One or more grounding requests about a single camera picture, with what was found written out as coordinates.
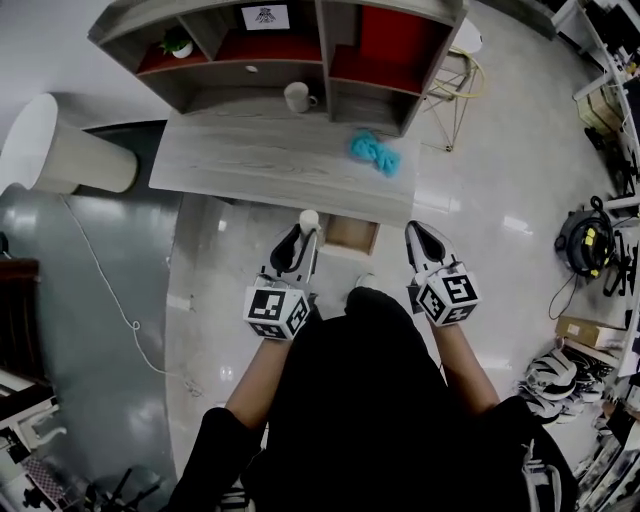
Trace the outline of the dark wooden chair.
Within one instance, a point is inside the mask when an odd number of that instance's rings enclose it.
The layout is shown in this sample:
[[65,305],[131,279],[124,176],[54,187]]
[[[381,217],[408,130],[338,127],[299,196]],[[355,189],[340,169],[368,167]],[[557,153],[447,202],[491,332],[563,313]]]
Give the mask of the dark wooden chair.
[[52,398],[38,329],[38,278],[37,260],[0,258],[0,369],[30,380],[42,397]]

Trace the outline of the person's black clothing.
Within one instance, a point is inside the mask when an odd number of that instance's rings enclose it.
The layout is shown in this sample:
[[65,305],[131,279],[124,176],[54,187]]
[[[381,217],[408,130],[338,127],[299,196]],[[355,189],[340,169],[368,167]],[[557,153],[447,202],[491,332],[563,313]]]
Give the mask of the person's black clothing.
[[574,512],[525,401],[469,414],[394,298],[354,288],[291,342],[266,426],[209,409],[166,512],[216,512],[235,484],[256,512]]

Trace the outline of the person's left forearm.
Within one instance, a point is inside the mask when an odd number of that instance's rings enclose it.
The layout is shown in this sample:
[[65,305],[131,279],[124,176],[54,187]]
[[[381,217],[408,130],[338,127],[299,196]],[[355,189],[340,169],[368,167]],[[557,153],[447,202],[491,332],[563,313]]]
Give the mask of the person's left forearm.
[[267,424],[291,345],[291,341],[264,339],[226,402],[225,408],[250,430]]

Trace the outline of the white office desk row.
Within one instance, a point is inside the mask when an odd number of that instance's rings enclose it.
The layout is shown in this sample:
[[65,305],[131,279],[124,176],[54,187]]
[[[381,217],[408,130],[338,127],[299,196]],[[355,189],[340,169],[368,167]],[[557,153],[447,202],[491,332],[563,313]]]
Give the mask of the white office desk row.
[[584,8],[585,0],[565,0],[558,12],[552,17],[556,29],[563,26],[567,19],[575,16],[588,33],[588,43],[585,43],[580,54],[588,54],[591,50],[598,51],[604,59],[604,71],[600,76],[585,85],[572,96],[576,104],[589,98],[592,93],[603,87],[613,90],[622,111],[620,127],[616,130],[622,154],[636,174],[632,176],[630,192],[625,192],[613,199],[607,200],[604,206],[609,210],[622,210],[638,206],[640,208],[640,132],[636,122],[640,121],[640,108],[633,110],[629,100],[630,90],[626,85],[630,82],[621,63],[617,62],[609,52],[607,45],[594,27]]

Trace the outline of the flat cardboard box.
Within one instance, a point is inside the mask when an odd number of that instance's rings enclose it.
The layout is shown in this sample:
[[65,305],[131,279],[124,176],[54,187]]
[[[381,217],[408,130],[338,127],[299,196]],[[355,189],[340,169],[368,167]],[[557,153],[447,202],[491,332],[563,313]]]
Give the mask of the flat cardboard box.
[[565,315],[557,319],[555,332],[559,337],[596,350],[621,349],[626,336],[625,329]]

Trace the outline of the white-topped beige round stand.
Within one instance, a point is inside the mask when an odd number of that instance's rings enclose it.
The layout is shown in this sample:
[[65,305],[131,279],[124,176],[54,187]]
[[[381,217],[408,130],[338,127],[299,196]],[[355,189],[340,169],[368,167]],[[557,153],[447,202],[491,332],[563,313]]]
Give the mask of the white-topped beige round stand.
[[122,193],[137,173],[131,150],[63,122],[49,93],[21,110],[0,150],[0,195],[13,186],[56,194],[80,186]]

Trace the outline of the black yellow vacuum cleaner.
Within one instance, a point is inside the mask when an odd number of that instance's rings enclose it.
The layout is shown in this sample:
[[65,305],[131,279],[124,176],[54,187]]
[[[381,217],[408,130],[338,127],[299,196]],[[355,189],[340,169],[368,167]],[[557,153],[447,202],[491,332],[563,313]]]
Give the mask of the black yellow vacuum cleaner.
[[592,196],[590,209],[570,211],[554,241],[559,259],[577,276],[597,278],[615,250],[614,230],[604,203]]

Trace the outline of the wooden drawer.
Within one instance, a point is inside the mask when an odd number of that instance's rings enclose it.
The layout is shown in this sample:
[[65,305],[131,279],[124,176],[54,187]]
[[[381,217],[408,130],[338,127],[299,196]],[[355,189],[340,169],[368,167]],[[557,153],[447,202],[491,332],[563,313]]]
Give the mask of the wooden drawer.
[[375,222],[331,214],[324,228],[324,245],[370,256],[379,227]]

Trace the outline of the black picture frame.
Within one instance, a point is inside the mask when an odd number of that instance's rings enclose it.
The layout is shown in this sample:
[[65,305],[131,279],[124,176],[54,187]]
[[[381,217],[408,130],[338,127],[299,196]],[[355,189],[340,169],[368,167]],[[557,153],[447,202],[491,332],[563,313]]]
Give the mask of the black picture frame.
[[286,31],[291,28],[286,3],[251,4],[240,7],[247,31]]

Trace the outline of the person's right forearm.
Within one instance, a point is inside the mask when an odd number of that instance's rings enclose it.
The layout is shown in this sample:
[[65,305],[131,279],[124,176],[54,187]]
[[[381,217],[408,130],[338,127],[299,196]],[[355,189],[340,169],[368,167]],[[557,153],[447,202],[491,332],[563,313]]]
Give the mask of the person's right forearm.
[[481,415],[496,407],[500,398],[475,356],[461,327],[431,326],[448,387],[469,414]]

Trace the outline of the grey desk shelf hutch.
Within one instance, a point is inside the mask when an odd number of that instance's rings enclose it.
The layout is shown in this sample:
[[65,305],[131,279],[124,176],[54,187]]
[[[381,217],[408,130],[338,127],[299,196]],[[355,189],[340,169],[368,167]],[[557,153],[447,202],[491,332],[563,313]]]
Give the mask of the grey desk shelf hutch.
[[[268,3],[288,5],[291,28],[247,31],[240,7]],[[468,0],[113,0],[88,38],[180,113],[304,82],[331,121],[401,136],[468,10]],[[159,48],[174,26],[194,43],[184,59]]]

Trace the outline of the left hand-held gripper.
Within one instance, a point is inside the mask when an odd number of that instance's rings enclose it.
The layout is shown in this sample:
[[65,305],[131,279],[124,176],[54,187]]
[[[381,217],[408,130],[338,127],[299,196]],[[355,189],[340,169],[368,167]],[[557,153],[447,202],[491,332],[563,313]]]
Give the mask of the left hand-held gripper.
[[246,288],[243,320],[258,336],[293,341],[306,324],[318,242],[316,229],[304,232],[296,223],[271,251],[269,263],[276,272],[263,269]]

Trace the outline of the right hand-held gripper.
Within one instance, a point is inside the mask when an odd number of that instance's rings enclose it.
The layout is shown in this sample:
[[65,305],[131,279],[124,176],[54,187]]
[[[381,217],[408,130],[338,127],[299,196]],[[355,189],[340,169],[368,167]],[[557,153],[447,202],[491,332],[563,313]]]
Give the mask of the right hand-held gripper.
[[453,243],[433,226],[413,220],[405,227],[405,242],[416,273],[408,286],[413,313],[424,314],[436,327],[468,319],[480,303],[480,291]]

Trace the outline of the black office chair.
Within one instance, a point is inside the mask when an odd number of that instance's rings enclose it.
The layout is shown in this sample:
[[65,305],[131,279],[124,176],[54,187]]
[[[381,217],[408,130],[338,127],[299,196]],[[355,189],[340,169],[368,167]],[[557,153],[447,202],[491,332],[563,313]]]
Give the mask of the black office chair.
[[614,252],[606,266],[607,275],[603,285],[605,297],[625,297],[634,293],[639,250],[640,242],[631,247],[620,230],[614,231]]

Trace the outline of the small potted plant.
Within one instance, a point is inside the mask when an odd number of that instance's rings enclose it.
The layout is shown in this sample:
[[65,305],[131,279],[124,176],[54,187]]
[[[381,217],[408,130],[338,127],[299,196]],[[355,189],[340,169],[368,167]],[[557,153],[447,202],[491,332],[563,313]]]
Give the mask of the small potted plant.
[[165,55],[170,54],[175,58],[184,59],[193,52],[194,43],[184,27],[174,26],[165,31],[159,48]]

